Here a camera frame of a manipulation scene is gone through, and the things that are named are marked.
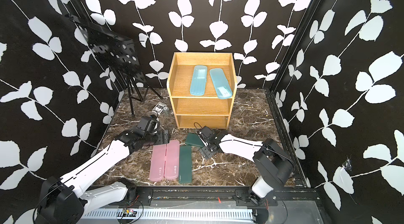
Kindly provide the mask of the dark green pencil case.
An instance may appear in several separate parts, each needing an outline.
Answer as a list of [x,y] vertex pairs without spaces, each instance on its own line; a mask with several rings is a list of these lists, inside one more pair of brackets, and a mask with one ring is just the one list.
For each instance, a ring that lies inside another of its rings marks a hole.
[[191,146],[180,146],[178,177],[180,184],[189,184],[192,182],[192,164]]
[[193,147],[204,147],[203,141],[200,139],[198,134],[188,133],[185,139],[185,144]]

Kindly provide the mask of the light blue case with label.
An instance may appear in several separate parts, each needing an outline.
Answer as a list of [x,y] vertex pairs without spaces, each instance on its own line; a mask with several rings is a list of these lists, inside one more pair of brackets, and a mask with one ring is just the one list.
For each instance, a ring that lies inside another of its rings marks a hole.
[[209,71],[211,80],[213,82],[217,97],[219,99],[229,99],[232,97],[233,92],[230,88],[229,82],[221,68],[214,68]]

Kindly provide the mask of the light blue ribbed pencil case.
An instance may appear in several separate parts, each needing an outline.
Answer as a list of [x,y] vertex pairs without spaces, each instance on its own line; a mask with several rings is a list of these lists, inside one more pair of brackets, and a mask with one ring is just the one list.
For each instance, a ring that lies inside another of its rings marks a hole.
[[207,66],[195,66],[190,85],[190,94],[192,96],[203,96],[205,94],[206,82]]

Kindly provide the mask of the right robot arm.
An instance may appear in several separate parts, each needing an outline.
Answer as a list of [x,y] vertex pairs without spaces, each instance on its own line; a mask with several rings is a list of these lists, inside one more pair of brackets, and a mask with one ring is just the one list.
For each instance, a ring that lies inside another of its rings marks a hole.
[[221,152],[245,158],[255,164],[260,176],[249,188],[247,196],[237,196],[255,206],[262,204],[265,197],[275,189],[283,188],[294,171],[295,164],[290,156],[270,138],[251,141],[235,137],[226,130],[212,130],[206,126],[198,129],[197,135],[204,144],[199,150],[204,159],[210,159]]

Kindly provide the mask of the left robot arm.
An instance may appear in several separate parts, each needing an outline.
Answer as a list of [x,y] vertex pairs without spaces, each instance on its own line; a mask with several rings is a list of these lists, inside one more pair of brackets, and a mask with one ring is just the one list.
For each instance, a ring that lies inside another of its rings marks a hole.
[[32,214],[35,224],[75,224],[81,217],[111,203],[138,201],[136,186],[123,178],[109,186],[90,186],[111,167],[145,146],[168,144],[170,133],[155,116],[143,116],[139,124],[116,135],[90,160],[60,178],[42,184],[40,199]]

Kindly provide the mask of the left pink pencil case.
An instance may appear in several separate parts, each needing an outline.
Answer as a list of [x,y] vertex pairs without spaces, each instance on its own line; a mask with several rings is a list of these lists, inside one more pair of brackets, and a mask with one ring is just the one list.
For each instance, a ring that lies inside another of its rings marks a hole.
[[152,182],[158,182],[164,178],[166,147],[166,144],[153,147],[149,171],[149,179]]

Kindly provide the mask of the pink pencil case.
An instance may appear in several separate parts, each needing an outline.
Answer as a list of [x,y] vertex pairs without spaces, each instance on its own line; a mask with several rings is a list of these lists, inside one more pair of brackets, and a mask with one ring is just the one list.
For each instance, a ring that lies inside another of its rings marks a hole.
[[158,182],[164,178],[166,147],[166,144],[153,147],[149,171],[149,179],[152,182]]
[[177,140],[171,140],[166,145],[165,172],[164,172],[164,177],[166,179],[174,180],[178,178],[179,151],[180,151],[180,142]]

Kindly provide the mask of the wooden three-tier shelf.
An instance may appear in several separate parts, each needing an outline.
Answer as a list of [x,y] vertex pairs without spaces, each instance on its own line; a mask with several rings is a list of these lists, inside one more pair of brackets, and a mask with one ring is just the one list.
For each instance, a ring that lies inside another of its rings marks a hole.
[[175,52],[167,90],[177,128],[227,129],[237,84],[232,53]]

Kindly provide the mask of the right pink pencil case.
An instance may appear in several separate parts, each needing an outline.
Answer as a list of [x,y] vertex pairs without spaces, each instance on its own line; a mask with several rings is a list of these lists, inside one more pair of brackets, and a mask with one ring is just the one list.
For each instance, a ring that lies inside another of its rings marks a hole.
[[178,178],[179,151],[180,151],[180,142],[177,140],[171,140],[166,145],[165,172],[164,172],[164,177],[166,179],[174,180]]

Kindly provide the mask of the small circuit board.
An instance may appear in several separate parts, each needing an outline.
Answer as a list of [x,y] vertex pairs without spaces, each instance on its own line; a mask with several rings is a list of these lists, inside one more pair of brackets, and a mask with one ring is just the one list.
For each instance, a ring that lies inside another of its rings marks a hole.
[[137,216],[136,209],[123,209],[121,212],[118,213],[118,219],[127,219],[127,218],[135,218]]

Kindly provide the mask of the black perforated music stand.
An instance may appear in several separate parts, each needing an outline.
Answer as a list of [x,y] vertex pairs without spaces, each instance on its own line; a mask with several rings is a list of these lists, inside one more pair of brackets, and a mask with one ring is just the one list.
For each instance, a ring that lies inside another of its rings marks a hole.
[[149,91],[162,99],[147,82],[132,39],[72,14],[66,14],[65,17],[76,27],[74,36],[77,41],[87,47],[81,61],[86,63],[93,57],[101,66],[106,67],[100,78],[105,79],[109,89],[112,89],[112,84],[116,81],[120,97],[124,93],[128,94],[132,114],[133,100],[145,102]]

